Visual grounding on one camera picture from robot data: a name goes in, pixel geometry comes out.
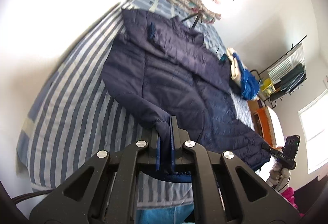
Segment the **pink sleeve forearm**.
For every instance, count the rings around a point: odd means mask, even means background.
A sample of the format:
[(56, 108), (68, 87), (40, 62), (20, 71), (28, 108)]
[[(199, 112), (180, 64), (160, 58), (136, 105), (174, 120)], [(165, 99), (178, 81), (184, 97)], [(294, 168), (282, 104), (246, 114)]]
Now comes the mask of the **pink sleeve forearm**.
[(298, 210), (298, 206), (295, 203), (294, 197), (294, 189), (292, 187), (286, 187), (283, 191), (280, 191), (280, 194), (283, 198), (285, 198), (296, 210)]

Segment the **right hand in knitted glove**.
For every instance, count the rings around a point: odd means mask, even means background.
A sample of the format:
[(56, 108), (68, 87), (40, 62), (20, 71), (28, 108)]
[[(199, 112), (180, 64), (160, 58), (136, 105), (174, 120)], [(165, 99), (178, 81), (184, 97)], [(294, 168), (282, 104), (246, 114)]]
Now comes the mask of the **right hand in knitted glove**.
[(270, 174), (266, 180), (266, 183), (275, 189), (278, 193), (283, 193), (289, 188), (290, 178), (290, 170), (283, 167), (281, 163), (275, 161), (272, 169), (270, 170)]

